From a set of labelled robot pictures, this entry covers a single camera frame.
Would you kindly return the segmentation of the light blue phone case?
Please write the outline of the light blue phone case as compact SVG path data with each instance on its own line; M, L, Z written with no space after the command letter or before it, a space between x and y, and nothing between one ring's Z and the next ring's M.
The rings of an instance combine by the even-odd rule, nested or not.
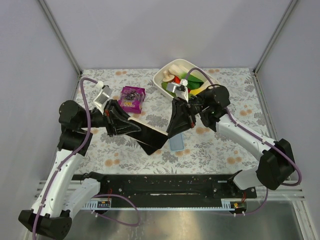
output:
M185 149L182 133L179 133L169 139L169 148L172 152L180 152Z

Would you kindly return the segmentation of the black smartphone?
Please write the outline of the black smartphone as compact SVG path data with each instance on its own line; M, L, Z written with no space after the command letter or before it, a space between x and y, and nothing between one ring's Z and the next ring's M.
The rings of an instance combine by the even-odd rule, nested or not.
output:
M129 117L128 121L140 128L140 131L127 134L129 137L136 141L153 148L155 151L161 149L168 140L168 134L162 130L143 123L134 117Z

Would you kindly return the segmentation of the black phone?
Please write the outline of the black phone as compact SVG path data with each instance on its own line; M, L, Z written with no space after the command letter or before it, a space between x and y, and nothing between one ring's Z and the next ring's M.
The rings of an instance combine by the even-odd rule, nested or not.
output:
M160 150L159 148L155 148L155 147L147 145L143 142L140 142L139 145L141 146L141 148L144 150L144 152L148 156L150 156L150 155L154 154L156 151Z

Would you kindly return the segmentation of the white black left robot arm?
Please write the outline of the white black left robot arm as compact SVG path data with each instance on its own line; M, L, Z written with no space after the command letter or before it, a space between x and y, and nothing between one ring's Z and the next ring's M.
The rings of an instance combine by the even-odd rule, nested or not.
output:
M116 100L108 100L102 110L96 107L89 109L87 100L83 103L79 105L74 100L67 100L61 104L61 135L53 167L31 209L22 210L18 216L19 222L32 233L33 239L44 236L63 240L81 210L89 210L99 216L119 202L136 209L127 197L109 190L107 177L97 172L85 174L81 186L66 197L74 173L91 144L92 128L106 128L112 137L131 136L142 131Z

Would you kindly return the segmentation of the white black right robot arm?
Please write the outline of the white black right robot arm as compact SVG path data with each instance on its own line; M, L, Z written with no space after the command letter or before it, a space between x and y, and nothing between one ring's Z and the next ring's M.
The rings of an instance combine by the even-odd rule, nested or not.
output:
M235 173L231 181L240 189L264 186L276 190L296 170L290 143L276 141L243 126L227 109L229 91L225 86L213 84L198 95L188 97L187 88L176 83L167 85L176 97L172 100L172 114L167 128L169 138L196 125L196 116L202 124L241 145L258 161L258 166Z

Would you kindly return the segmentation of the yellow toy pepper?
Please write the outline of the yellow toy pepper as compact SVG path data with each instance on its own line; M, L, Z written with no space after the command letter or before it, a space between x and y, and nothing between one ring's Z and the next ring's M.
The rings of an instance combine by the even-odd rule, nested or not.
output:
M201 93L204 89L203 88L197 88L197 89L193 89L190 90L190 94L196 96L197 94Z

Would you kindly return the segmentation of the purple snack box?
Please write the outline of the purple snack box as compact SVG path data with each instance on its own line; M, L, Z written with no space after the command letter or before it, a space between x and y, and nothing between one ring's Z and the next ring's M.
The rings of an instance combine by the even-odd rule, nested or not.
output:
M126 113L140 114L145 97L144 88L124 86L121 90L118 103Z

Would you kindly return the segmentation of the toy bok choy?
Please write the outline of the toy bok choy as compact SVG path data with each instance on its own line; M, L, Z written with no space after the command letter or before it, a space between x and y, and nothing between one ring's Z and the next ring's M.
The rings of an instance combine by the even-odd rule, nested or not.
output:
M182 65L172 64L168 68L168 71L172 75L177 76L180 80L182 80L182 79L187 80L187 82L188 82L187 87L190 90L198 89L204 83L201 79L197 78L196 76L193 76L192 74L187 76L187 73L189 72L189 70L186 67L182 66Z

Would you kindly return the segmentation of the white plastic basin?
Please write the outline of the white plastic basin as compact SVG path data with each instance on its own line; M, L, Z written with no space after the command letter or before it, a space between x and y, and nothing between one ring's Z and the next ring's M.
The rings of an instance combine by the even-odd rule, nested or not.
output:
M165 97L167 98L169 101L172 101L173 99L173 96L171 96L168 92L166 92L163 88L162 88L162 85L161 83L163 82L163 78L165 77L165 75L163 74L164 71L168 71L169 72L169 67L171 65L181 65L181 66L184 66L186 67L188 70L192 69L192 68L199 68L201 70L203 70L202 68L198 67L197 65L185 60L185 59L182 59L182 58L178 58L178 59L175 59L169 63L167 63L165 66L163 66L154 76L153 76L153 83L155 85L155 87L158 89L158 91ZM206 82L207 81L207 78L205 76L203 76L202 73L200 73L199 71L197 70L194 70L191 72L191 75L199 78L200 80ZM220 82L215 79L213 76L211 76L210 74L207 74L207 76L210 78L210 80L213 82L213 84L219 84L220 85Z

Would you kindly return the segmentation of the toy carrot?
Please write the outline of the toy carrot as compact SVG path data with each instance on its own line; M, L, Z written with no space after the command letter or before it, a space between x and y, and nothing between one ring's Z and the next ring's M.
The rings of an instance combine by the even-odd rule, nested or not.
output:
M175 76L175 77L174 77L174 82L175 82L176 84L180 84L181 80L180 80L179 77Z

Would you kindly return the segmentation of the green toy pea pod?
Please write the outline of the green toy pea pod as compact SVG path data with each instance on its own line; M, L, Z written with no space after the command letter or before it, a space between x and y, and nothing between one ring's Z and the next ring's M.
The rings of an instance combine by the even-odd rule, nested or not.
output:
M173 92L171 92L171 91L169 91L169 90L167 90L167 86L168 86L168 83L167 83L167 82L162 82L162 83L161 83L161 87L162 87L168 94L170 94L173 98L175 98L175 97L176 97L176 94L173 93Z

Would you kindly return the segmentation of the toy mushroom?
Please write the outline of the toy mushroom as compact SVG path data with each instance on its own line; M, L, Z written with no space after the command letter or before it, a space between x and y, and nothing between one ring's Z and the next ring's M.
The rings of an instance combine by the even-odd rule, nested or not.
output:
M167 70L163 72L164 78L162 79L163 82L168 83L172 82L175 79L175 76L172 74L169 74Z

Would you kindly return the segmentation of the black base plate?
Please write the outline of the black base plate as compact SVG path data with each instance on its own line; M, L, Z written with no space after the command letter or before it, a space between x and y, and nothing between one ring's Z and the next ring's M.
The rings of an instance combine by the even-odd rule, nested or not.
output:
M80 181L91 178L100 182L99 194L121 195L130 201L150 196L191 196L213 199L255 199L254 187L239 189L230 174L102 174L76 176Z

